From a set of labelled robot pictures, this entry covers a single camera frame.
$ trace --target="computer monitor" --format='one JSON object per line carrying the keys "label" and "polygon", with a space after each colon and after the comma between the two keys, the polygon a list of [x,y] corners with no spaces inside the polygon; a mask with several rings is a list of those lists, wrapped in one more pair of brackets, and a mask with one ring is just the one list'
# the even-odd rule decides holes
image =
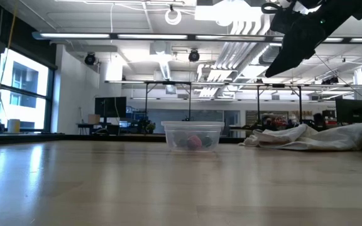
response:
{"label": "computer monitor", "polygon": [[125,118],[126,97],[98,97],[94,102],[94,113],[100,115],[100,117],[105,118]]}
{"label": "computer monitor", "polygon": [[362,100],[336,100],[337,122],[360,123],[362,122]]}

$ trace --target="white cloth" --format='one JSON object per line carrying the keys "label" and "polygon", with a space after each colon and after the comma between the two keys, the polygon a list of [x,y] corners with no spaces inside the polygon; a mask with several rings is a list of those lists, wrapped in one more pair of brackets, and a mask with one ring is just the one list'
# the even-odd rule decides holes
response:
{"label": "white cloth", "polygon": [[284,131],[253,131],[242,146],[290,150],[347,151],[362,148],[362,123],[317,132],[306,124]]}

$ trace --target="plastic lid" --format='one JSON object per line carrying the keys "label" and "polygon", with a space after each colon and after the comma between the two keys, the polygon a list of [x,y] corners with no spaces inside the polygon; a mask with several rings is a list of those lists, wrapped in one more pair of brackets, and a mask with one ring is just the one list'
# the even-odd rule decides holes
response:
{"label": "plastic lid", "polygon": [[180,122],[180,121],[165,121],[162,126],[221,126],[224,127],[224,122]]}

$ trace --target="clear plastic container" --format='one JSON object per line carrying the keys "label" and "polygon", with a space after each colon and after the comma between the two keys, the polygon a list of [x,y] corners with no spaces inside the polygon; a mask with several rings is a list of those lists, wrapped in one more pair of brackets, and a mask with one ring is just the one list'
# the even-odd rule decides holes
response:
{"label": "clear plastic container", "polygon": [[224,122],[162,122],[171,151],[212,151]]}

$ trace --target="cardboard box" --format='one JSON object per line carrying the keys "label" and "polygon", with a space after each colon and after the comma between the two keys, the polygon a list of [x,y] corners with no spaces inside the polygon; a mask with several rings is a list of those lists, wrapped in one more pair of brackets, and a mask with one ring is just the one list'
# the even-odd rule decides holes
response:
{"label": "cardboard box", "polygon": [[98,124],[100,123],[100,115],[89,114],[87,118],[87,123],[89,124]]}

